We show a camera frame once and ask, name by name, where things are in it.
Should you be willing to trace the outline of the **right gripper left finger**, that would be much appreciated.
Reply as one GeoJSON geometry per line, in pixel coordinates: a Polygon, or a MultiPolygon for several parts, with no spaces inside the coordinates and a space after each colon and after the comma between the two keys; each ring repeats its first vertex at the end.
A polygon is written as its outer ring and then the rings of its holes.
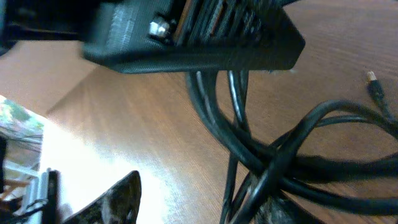
{"type": "Polygon", "coordinates": [[[139,172],[134,170],[63,223],[136,224],[141,195],[141,177],[139,172]]]}

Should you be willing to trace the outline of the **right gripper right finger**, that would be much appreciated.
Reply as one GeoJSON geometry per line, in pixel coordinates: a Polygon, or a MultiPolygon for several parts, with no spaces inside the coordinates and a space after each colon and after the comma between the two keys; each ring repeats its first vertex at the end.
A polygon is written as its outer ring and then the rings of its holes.
{"type": "Polygon", "coordinates": [[[255,224],[325,224],[284,194],[273,195],[260,207],[255,224]]]}

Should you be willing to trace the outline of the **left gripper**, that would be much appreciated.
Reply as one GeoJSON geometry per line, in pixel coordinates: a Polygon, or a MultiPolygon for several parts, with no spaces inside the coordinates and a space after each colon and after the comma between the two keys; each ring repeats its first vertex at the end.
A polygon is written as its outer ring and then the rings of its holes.
{"type": "Polygon", "coordinates": [[[288,70],[305,39],[283,1],[101,1],[82,55],[119,73],[288,70]]]}

